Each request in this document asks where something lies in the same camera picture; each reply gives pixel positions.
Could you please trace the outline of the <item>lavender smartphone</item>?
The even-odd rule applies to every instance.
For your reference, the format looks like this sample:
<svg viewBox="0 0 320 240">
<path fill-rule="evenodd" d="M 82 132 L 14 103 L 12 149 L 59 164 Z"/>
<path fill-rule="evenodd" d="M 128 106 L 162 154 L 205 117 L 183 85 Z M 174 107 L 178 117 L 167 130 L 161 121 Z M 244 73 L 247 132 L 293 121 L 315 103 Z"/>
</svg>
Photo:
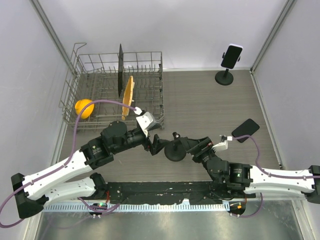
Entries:
<svg viewBox="0 0 320 240">
<path fill-rule="evenodd" d="M 236 63 L 240 60 L 243 46 L 237 44 L 229 44 L 226 52 L 222 55 L 220 66 L 226 69 L 233 69 Z"/>
</svg>

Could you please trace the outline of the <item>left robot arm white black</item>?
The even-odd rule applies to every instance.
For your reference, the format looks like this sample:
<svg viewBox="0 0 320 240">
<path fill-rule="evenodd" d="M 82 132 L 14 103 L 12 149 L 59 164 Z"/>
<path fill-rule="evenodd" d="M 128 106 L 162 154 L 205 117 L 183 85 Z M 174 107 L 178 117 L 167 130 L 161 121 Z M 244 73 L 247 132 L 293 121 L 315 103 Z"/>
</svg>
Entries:
<svg viewBox="0 0 320 240">
<path fill-rule="evenodd" d="M 18 215 L 21 219 L 36 215 L 48 201 L 45 192 L 50 187 L 112 162 L 115 154 L 143 146 L 145 151 L 156 155 L 167 144 L 168 140 L 160 139 L 158 135 L 151 141 L 148 131 L 140 126 L 128 130 L 124 122 L 114 121 L 102 130 L 99 137 L 90 140 L 71 157 L 32 175 L 13 175 L 13 188 L 25 187 L 14 195 Z"/>
</svg>

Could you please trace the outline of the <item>black smartphone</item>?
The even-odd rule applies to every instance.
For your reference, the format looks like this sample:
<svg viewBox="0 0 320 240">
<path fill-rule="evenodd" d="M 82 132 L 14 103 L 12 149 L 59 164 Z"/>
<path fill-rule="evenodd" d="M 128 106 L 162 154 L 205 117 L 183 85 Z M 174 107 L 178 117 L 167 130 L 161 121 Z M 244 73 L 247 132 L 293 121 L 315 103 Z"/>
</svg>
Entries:
<svg viewBox="0 0 320 240">
<path fill-rule="evenodd" d="M 233 138 L 236 138 L 236 140 L 239 143 L 244 143 L 248 137 L 240 138 L 244 135 L 252 136 L 255 132 L 257 132 L 260 129 L 260 126 L 251 118 L 248 118 L 245 120 L 242 124 L 240 124 L 235 130 L 231 132 L 231 135 Z"/>
</svg>

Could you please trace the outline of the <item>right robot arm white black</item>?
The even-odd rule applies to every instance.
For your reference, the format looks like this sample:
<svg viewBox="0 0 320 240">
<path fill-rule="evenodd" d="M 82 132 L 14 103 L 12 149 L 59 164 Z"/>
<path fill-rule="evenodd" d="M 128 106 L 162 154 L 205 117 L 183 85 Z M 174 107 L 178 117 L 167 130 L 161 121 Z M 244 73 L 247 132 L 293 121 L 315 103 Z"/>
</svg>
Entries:
<svg viewBox="0 0 320 240">
<path fill-rule="evenodd" d="M 308 169 L 283 170 L 244 163 L 233 163 L 217 156 L 217 152 L 228 149 L 232 136 L 221 136 L 217 144 L 209 137 L 177 139 L 192 160 L 201 163 L 212 180 L 212 192 L 227 193 L 236 198 L 239 195 L 269 194 L 277 197 L 305 197 L 309 203 L 320 202 L 320 167 L 311 165 Z"/>
</svg>

